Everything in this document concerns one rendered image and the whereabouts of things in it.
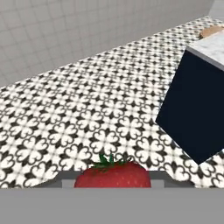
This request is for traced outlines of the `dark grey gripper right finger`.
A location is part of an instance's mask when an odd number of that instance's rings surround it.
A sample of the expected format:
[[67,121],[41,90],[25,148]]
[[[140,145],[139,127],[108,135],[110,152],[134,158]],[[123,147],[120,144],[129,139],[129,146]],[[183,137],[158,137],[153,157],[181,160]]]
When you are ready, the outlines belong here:
[[152,188],[193,188],[190,181],[173,179],[166,171],[149,171]]

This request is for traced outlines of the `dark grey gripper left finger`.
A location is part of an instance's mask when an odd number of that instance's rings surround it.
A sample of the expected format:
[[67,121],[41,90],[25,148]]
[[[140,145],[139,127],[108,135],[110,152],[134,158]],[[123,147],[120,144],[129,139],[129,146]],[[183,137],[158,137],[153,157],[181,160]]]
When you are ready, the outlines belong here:
[[53,179],[35,185],[34,188],[73,188],[80,171],[60,171]]

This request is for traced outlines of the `dark blue dining counter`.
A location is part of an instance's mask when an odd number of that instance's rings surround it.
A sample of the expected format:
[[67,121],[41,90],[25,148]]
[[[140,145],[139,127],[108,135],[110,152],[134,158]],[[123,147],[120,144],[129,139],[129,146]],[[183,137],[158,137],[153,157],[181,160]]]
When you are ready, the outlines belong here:
[[224,30],[186,47],[156,123],[198,165],[224,149]]

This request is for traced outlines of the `red strawberry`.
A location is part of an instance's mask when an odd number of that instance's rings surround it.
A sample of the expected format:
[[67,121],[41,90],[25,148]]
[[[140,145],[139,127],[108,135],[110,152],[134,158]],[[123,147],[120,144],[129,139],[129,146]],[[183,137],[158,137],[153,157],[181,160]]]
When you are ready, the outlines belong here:
[[149,172],[140,164],[123,158],[114,161],[100,155],[100,162],[86,169],[77,177],[74,188],[151,188]]

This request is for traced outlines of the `tan wooden stool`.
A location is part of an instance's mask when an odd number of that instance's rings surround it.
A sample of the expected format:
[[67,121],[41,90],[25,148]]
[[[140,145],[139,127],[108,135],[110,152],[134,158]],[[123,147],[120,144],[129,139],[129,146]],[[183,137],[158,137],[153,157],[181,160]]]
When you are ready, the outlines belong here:
[[203,38],[211,36],[212,34],[215,34],[216,32],[221,32],[223,30],[224,30],[224,26],[218,26],[218,25],[210,26],[208,28],[203,29],[199,33],[199,37],[203,39]]

